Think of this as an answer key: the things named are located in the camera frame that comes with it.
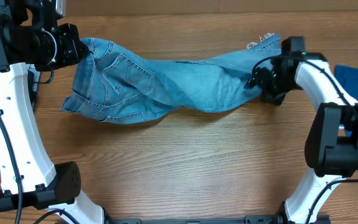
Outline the light blue denim jeans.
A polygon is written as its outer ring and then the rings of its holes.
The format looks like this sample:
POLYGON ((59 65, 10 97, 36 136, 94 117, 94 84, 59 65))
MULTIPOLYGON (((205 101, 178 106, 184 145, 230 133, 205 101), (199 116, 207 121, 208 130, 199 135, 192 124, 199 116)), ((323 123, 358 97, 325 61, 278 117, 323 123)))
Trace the light blue denim jeans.
POLYGON ((247 88, 257 62, 280 54, 280 36, 265 34, 237 50, 204 60, 149 60, 111 40, 83 39, 89 53, 77 66, 62 110, 115 124, 153 121, 180 107, 233 110, 258 97, 247 88))

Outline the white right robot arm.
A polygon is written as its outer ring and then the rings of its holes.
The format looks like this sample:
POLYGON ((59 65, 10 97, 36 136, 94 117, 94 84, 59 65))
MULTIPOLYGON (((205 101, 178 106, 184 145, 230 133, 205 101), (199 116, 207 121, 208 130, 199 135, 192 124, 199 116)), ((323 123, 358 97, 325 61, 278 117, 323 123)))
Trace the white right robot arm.
POLYGON ((247 86, 259 87, 266 101, 280 104, 289 91, 303 90, 316 108, 305 142, 306 172, 296 190, 275 215, 253 215, 246 223, 329 223, 318 215, 340 185, 358 183, 358 101, 335 79, 319 53, 292 52, 267 58, 272 68, 257 63, 247 86))

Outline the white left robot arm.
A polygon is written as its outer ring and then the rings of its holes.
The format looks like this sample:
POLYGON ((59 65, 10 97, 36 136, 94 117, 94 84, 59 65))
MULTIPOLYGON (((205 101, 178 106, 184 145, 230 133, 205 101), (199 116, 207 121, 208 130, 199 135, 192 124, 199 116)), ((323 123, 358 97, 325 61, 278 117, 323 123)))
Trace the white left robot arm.
POLYGON ((57 23, 65 8, 57 0, 0 0, 0 212, 34 207, 67 223, 110 223, 82 191, 78 165, 50 160, 30 101, 29 65, 52 73, 87 53, 77 27, 57 23))

